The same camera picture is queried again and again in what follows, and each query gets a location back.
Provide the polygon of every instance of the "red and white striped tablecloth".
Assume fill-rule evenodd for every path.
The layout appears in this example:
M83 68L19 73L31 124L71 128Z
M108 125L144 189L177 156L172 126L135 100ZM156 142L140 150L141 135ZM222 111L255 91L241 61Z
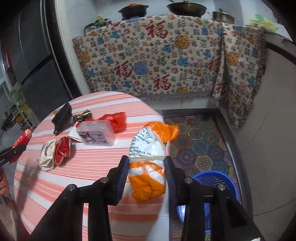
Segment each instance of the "red and white striped tablecloth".
M144 102L120 92L98 92L81 96L70 101L70 105L73 114L89 109L94 118L125 112L127 127L124 132L116 134L112 147L73 142L70 158L54 170L44 171L38 165L42 145L48 140L66 136L71 128L55 137L51 123L52 114L40 123L32 134L27 150L18 160L14 179L16 204L29 233L67 185L90 185L105 177L111 168L118 165L122 155L128 155L133 136L146 123L163 122L163 117ZM168 194L139 204L131 197L131 192L132 188L127 179L119 205L109 206L113 240L142 241L155 240L156 237L158 240L168 240ZM85 204L83 240L88 240L87 215L88 204Z

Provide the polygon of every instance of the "red snack package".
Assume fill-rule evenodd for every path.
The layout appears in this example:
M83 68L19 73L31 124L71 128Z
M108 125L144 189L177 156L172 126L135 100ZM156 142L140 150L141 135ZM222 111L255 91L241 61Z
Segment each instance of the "red snack package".
M62 137L56 144L54 163L60 165L65 157L71 154L71 138Z
M26 129L20 135L20 137L16 140L16 142L13 144L12 148L15 148L19 144L26 144L26 145L28 145L31 137L32 137L32 131L30 129ZM9 161L9 164L16 162L21 155L22 155L22 153L20 153L17 156L11 158L11 160Z
M121 131L126 127L126 114L124 112L119 112L111 115L106 114L98 120L109 120L114 132Z

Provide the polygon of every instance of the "floor mat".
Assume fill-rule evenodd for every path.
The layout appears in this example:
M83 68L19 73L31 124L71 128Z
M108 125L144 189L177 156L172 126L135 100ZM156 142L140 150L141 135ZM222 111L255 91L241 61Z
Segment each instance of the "floor mat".
M175 166L183 169L188 177L207 170L224 172L235 183L241 203L240 188L233 160L215 117L200 114L170 116L164 117L164 119L167 124L176 124L180 128L177 139L170 143L170 156ZM182 226L178 217L172 219L171 228L174 241L180 240ZM206 235L206 240L210 240L209 233Z

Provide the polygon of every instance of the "human hand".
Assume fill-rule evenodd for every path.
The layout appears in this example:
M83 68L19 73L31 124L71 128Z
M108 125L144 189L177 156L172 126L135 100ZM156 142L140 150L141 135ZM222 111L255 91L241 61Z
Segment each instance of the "human hand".
M0 194L7 197L9 195L9 185L6 174L2 167L0 167Z

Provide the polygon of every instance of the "clear plastic box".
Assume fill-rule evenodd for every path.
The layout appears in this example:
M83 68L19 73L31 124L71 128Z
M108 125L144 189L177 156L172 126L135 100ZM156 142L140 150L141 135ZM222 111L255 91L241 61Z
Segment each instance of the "clear plastic box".
M115 134L108 120L82 121L77 127L85 145L112 146Z

